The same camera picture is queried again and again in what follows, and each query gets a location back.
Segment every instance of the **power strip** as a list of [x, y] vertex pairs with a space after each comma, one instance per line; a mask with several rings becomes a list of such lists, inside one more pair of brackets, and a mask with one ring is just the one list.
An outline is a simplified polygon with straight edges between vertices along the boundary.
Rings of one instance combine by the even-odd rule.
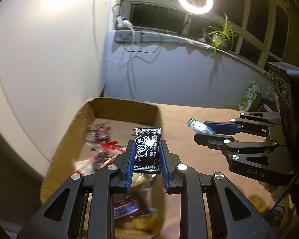
[[117, 29], [130, 28], [133, 26], [133, 24], [129, 20], [123, 18], [122, 16], [116, 16], [115, 20]]

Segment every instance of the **green snack bag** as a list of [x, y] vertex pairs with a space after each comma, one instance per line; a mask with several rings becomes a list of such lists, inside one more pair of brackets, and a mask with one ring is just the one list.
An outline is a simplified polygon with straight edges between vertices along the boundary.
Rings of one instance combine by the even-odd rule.
[[253, 81], [250, 83], [238, 105], [239, 110], [242, 112], [248, 111], [258, 95], [260, 95], [259, 86]]

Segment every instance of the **blue gripper pad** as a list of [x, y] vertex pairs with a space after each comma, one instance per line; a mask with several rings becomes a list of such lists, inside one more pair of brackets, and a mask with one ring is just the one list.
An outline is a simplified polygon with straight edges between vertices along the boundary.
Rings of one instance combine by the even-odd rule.
[[235, 135], [241, 131], [234, 123], [205, 121], [204, 124], [214, 130], [216, 134]]
[[132, 184], [133, 169], [134, 169], [134, 163], [135, 163], [135, 154], [136, 154], [136, 145], [135, 145], [135, 142], [133, 142], [131, 153], [130, 153], [130, 156], [128, 159], [128, 166], [126, 169], [126, 183], [125, 183], [126, 193], [129, 192], [129, 189], [131, 188], [131, 184]]
[[165, 158], [165, 155], [164, 155], [162, 142], [159, 142], [158, 153], [159, 153], [159, 161], [161, 163], [161, 169], [162, 169], [163, 185], [164, 185], [164, 188], [165, 188], [166, 192], [168, 192], [168, 190], [170, 188], [170, 185], [169, 185], [169, 182], [168, 182], [169, 181], [169, 175], [168, 175], [168, 169], [167, 169], [166, 158]]

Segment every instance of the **das logo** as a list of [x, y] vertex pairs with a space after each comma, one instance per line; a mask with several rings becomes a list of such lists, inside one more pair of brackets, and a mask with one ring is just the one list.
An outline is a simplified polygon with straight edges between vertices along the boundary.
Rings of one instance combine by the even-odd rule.
[[265, 177], [265, 173], [263, 172], [258, 173], [258, 171], [252, 171], [251, 169], [247, 169], [247, 173], [252, 173], [253, 175], [259, 176], [261, 178]]

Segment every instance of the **yellow candy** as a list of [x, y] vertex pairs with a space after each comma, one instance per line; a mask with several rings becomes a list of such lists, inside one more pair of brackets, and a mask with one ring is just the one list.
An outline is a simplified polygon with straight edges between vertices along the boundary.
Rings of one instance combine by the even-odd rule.
[[134, 218], [132, 224], [138, 230], [149, 231], [154, 227], [155, 221], [156, 217]]

